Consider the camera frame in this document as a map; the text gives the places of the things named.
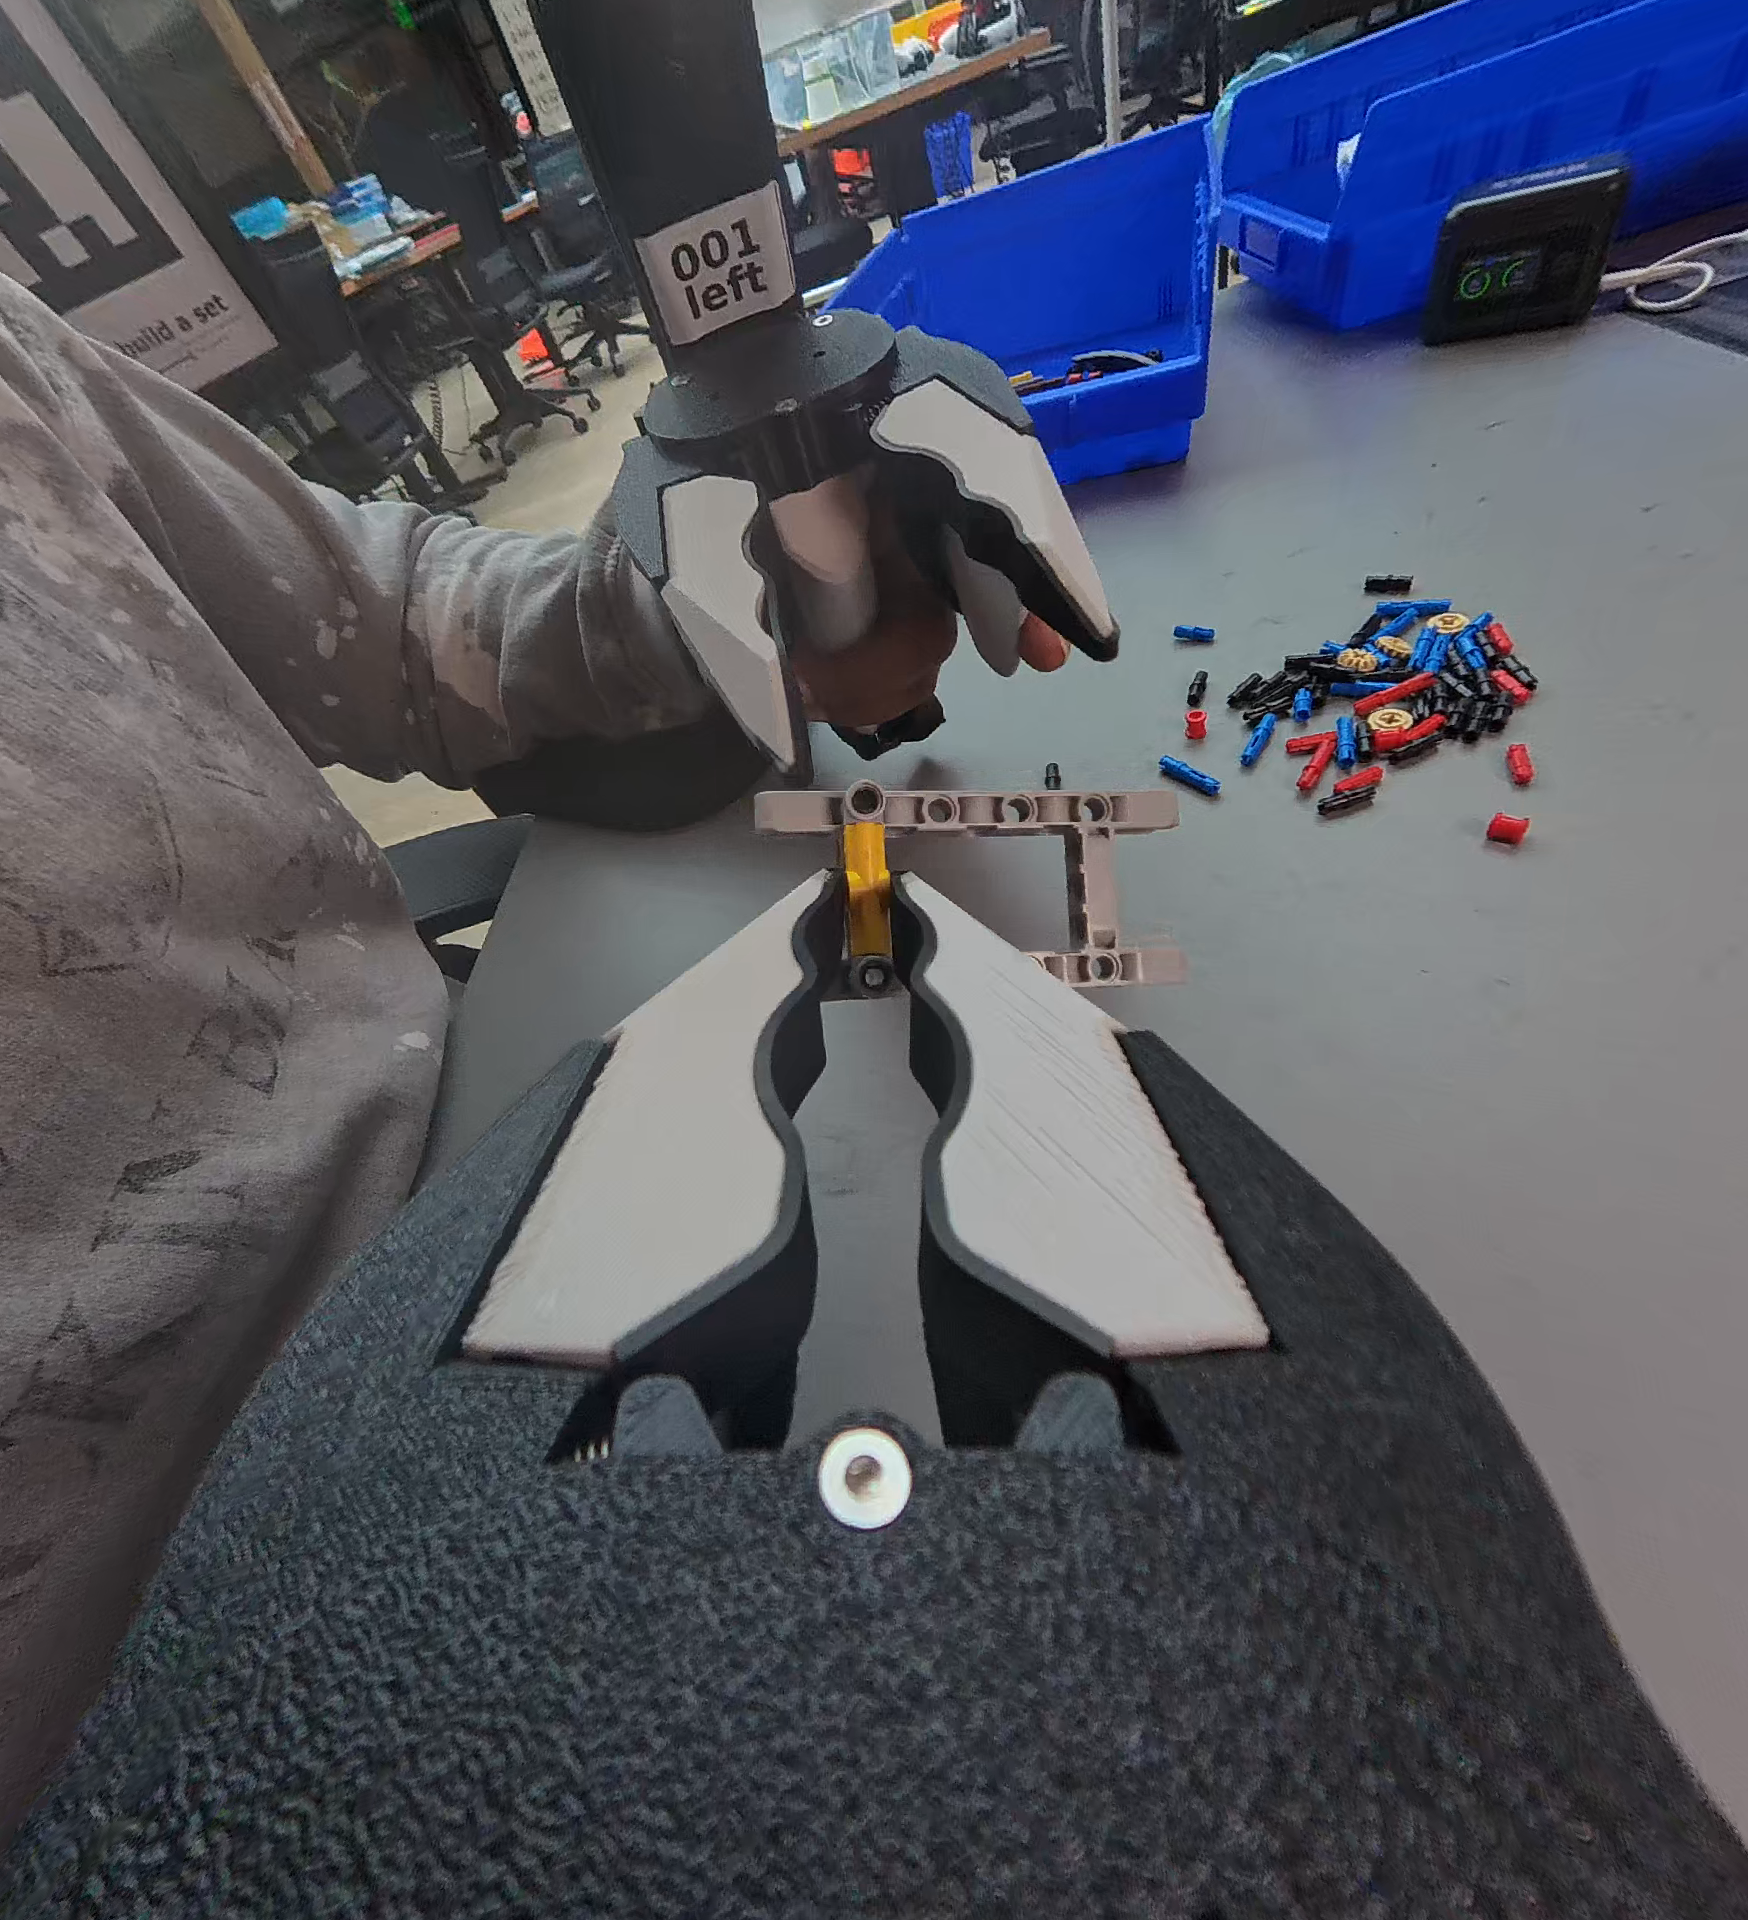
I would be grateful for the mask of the black white marker board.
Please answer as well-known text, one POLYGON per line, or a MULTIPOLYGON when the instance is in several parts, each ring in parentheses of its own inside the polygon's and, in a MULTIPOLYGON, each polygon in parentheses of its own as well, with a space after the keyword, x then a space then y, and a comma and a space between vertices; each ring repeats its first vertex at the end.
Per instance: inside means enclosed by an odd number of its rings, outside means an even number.
POLYGON ((195 392, 280 346, 49 4, 0 2, 0 274, 195 392))

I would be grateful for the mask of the pile of blue black red pins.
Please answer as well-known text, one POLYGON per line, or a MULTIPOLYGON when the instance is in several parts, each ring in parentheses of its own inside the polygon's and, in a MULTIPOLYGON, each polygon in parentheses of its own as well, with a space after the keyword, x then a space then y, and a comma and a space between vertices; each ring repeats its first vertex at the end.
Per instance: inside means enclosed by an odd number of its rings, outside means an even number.
POLYGON ((1527 791, 1536 765, 1515 727, 1540 676, 1509 626, 1416 592, 1407 573, 1369 575, 1364 588, 1369 609, 1349 634, 1285 652, 1222 692, 1208 672, 1192 674, 1185 746, 1222 737, 1241 773, 1283 756, 1295 798, 1321 822, 1376 810, 1392 775, 1449 748, 1494 743, 1506 784, 1527 791))

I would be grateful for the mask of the grey desk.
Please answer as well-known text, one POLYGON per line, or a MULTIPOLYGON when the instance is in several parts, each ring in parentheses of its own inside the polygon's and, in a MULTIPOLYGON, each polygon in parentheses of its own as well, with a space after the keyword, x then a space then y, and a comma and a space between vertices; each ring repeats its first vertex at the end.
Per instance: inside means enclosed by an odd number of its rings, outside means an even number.
POLYGON ((1321 822, 1214 737, 1222 793, 1117 856, 1188 980, 1107 1004, 1427 1292, 1748 1840, 1748 359, 1628 316, 1421 348, 1245 283, 1214 359, 1185 465, 1075 496, 1120 661, 960 661, 889 779, 1163 790, 1197 657, 1222 692, 1384 572, 1509 626, 1527 791, 1449 748, 1321 822))

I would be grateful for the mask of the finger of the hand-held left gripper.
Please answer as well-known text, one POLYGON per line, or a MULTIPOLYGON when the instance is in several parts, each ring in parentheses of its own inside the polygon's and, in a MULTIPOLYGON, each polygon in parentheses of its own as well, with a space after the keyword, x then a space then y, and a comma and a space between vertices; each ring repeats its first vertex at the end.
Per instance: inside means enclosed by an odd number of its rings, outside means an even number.
POLYGON ((1028 616, 1092 661, 1117 655, 1102 573, 1038 434, 928 379, 891 396, 871 437, 910 560, 991 671, 1019 671, 1028 616))
POLYGON ((769 579, 750 551, 758 488, 704 474, 660 496, 660 599, 735 725, 792 786, 814 777, 809 725, 772 618, 769 579))

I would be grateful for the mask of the black device with display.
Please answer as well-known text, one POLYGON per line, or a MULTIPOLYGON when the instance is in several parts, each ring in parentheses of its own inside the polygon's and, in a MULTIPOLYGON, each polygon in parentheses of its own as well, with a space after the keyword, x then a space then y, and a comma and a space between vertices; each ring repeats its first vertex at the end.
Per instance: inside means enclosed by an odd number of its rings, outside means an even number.
POLYGON ((1583 322, 1603 288, 1630 199, 1623 152, 1564 160, 1459 195, 1447 212, 1420 316, 1426 346, 1583 322))

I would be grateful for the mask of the person's left hand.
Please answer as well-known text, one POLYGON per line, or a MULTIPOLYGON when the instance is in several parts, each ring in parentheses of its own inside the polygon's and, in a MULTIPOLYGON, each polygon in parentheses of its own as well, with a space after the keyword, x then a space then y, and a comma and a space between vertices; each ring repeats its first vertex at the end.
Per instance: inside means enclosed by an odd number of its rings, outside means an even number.
POLYGON ((855 645, 798 642, 790 661, 809 719, 872 731, 937 694, 959 640, 959 618, 935 588, 894 594, 855 645))

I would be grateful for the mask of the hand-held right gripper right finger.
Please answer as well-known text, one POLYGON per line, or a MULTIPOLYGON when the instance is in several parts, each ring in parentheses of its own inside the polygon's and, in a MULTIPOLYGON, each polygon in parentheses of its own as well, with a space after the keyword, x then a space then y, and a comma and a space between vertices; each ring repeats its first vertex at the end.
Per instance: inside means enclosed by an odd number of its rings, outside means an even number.
POLYGON ((1112 1361, 1259 1351, 1268 1323, 1126 1028, 921 876, 893 887, 928 1248, 1112 1361))

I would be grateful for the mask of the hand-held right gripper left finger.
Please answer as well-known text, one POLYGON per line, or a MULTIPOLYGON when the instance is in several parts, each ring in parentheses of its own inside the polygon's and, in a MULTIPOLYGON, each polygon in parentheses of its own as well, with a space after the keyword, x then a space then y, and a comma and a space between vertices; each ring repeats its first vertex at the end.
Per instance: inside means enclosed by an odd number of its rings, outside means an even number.
POLYGON ((462 1350, 564 1369, 769 1369, 814 1314, 795 1115, 825 1066, 838 876, 815 873, 605 1039, 462 1350))

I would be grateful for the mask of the black chair seat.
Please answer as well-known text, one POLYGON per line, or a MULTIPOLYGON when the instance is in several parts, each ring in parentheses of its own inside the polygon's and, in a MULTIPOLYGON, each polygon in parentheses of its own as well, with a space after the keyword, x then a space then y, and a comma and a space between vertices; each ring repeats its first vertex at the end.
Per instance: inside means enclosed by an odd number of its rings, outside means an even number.
POLYGON ((380 847, 417 935, 436 944, 487 924, 531 834, 531 815, 481 818, 380 847))

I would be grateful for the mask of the short blue storage bin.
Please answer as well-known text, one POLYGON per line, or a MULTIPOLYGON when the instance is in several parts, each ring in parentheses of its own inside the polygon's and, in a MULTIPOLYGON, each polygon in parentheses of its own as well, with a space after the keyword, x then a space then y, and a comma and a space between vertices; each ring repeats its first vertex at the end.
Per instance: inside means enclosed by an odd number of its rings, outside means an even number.
POLYGON ((1218 154, 1203 115, 910 218, 830 306, 991 356, 1071 486, 1186 459, 1217 283, 1218 154))

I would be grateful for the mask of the person's grey patterned hoodie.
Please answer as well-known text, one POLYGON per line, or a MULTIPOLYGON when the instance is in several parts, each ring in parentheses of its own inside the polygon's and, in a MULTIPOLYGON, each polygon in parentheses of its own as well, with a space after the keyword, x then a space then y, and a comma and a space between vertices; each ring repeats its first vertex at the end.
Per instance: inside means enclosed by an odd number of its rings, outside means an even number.
POLYGON ((411 556, 467 529, 0 275, 0 1851, 417 1164, 446 989, 319 769, 411 746, 411 556))

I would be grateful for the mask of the person's left forearm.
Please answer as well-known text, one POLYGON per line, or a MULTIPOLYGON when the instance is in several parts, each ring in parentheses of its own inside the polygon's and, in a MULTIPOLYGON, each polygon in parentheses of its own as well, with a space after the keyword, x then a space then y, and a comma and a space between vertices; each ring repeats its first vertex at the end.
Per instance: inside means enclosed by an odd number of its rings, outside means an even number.
POLYGON ((241 642, 241 667, 321 765, 471 787, 560 741, 622 743, 717 704, 610 504, 530 533, 288 474, 249 509, 246 561, 297 610, 241 642))

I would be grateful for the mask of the long blue storage bin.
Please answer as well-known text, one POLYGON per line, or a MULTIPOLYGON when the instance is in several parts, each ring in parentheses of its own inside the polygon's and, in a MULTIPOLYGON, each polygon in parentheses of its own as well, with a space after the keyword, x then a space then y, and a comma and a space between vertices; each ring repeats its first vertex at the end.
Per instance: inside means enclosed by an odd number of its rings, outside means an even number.
POLYGON ((1218 233, 1332 329, 1421 307, 1451 206, 1623 156, 1622 235, 1748 202, 1748 2, 1469 2, 1233 95, 1218 233))

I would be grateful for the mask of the black office chair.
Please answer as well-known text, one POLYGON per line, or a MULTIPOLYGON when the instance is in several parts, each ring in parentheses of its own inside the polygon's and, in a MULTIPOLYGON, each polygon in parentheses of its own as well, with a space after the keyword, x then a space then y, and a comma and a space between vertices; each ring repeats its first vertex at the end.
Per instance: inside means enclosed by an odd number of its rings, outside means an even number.
POLYGON ((567 420, 578 434, 591 430, 593 420, 575 401, 533 389, 515 368, 514 350, 548 318, 548 306, 507 241, 478 254, 462 228, 442 225, 413 241, 409 263, 437 289, 450 316, 450 341, 492 401, 492 417, 471 433, 484 459, 511 468, 519 440, 552 418, 567 420))
POLYGON ((536 195, 533 218, 554 261, 541 283, 554 301, 581 314, 582 356, 622 376, 622 339, 647 341, 648 330, 578 136, 575 131, 530 135, 523 154, 536 195))

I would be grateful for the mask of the grey toy brick frame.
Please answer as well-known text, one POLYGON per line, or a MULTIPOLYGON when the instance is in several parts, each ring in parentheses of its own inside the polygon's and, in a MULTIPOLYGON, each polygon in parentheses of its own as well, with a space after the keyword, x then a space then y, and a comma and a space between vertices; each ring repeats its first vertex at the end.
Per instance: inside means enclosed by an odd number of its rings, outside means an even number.
POLYGON ((901 987, 891 929, 901 838, 1047 835, 1060 842, 1067 944, 1033 950, 1032 960, 1065 987, 1170 987, 1186 979, 1186 956, 1173 941, 1133 941, 1120 924, 1115 846, 1124 835, 1163 832, 1179 822, 1165 791, 1045 787, 1039 791, 887 790, 859 779, 838 791, 765 791, 751 803, 754 830, 765 835, 822 835, 846 879, 841 989, 885 996, 901 987))

